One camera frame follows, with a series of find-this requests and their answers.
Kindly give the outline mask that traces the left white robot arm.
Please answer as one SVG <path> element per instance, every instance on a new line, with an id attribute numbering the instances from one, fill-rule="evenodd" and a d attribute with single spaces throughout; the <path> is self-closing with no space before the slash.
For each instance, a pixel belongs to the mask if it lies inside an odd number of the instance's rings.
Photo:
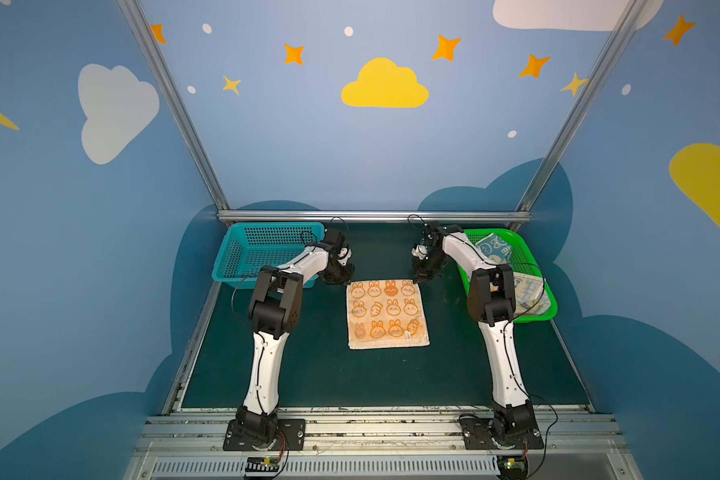
<path id="1" fill-rule="evenodd" d="M 250 382 L 233 422 L 234 431 L 251 442 L 268 445 L 278 436 L 282 357 L 300 320 L 304 285 L 315 276 L 328 285 L 350 284 L 351 255 L 345 234 L 327 229 L 287 262 L 260 269 L 248 308 L 254 341 Z"/>

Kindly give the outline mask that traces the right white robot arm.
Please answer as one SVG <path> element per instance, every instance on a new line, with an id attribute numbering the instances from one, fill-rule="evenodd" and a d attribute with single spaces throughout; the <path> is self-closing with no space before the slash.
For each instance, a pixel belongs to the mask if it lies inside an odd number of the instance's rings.
<path id="1" fill-rule="evenodd" d="M 423 224 L 422 239 L 411 251 L 413 281 L 429 281 L 452 259 L 469 276 L 467 309 L 483 336 L 491 368 L 495 442 L 509 448 L 538 431 L 533 403 L 524 386 L 514 342 L 514 271 L 490 260 L 463 229 Z"/>

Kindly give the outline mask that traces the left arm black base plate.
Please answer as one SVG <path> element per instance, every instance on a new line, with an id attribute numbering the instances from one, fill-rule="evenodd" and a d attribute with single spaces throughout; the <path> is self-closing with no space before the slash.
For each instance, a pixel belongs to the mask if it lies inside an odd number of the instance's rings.
<path id="1" fill-rule="evenodd" d="M 233 419 L 224 435 L 224 451 L 301 451 L 304 448 L 304 419 Z"/>

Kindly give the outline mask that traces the teal plastic basket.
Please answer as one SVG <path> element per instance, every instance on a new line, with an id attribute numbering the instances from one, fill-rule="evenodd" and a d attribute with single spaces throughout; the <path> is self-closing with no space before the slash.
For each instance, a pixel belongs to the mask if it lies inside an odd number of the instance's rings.
<path id="1" fill-rule="evenodd" d="M 279 266 L 324 238 L 318 222 L 251 222 L 230 226 L 223 238 L 212 278 L 231 287 L 253 289 L 263 266 Z"/>

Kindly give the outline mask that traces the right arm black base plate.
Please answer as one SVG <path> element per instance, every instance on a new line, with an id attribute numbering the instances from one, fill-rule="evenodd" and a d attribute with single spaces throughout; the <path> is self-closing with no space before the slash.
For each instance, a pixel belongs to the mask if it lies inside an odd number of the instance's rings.
<path id="1" fill-rule="evenodd" d="M 498 418 L 462 414 L 458 418 L 467 450 L 542 450 L 544 441 L 538 428 L 512 428 Z"/>

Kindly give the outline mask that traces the orange bunny pattern towel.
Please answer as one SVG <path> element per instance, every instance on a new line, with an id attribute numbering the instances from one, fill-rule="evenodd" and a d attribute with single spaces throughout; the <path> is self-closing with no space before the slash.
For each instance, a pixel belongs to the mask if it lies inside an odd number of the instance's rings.
<path id="1" fill-rule="evenodd" d="M 346 310 L 351 350 L 430 344 L 421 291 L 411 279 L 352 282 Z"/>

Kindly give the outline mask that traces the green plastic basket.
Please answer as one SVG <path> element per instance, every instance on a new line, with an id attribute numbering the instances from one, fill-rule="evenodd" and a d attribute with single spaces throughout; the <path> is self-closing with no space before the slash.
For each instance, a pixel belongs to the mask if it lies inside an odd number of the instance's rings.
<path id="1" fill-rule="evenodd" d="M 476 243 L 491 233 L 500 235 L 507 243 L 513 247 L 509 265 L 514 273 L 520 272 L 543 278 L 540 267 L 537 265 L 525 240 L 517 233 L 502 228 L 473 228 L 464 231 L 469 241 L 476 246 Z M 551 306 L 542 316 L 521 316 L 517 317 L 517 323 L 542 322 L 553 319 L 558 312 L 557 301 L 551 291 L 549 284 L 546 282 L 546 292 L 549 295 Z"/>

